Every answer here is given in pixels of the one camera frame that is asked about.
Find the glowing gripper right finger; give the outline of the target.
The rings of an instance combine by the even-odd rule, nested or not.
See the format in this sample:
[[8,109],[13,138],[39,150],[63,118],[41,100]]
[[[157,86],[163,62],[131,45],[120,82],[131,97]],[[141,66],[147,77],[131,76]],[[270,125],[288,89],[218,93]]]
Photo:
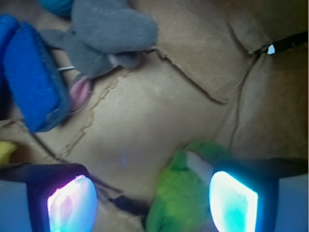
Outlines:
[[308,160],[221,161],[211,177],[209,203],[220,232],[307,232]]

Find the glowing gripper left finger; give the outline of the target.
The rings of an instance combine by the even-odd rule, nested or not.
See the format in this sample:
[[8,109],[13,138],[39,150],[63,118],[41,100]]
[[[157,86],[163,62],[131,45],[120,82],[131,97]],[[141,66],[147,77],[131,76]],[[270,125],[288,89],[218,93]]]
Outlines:
[[0,167],[2,232],[89,232],[97,206],[96,187],[81,164]]

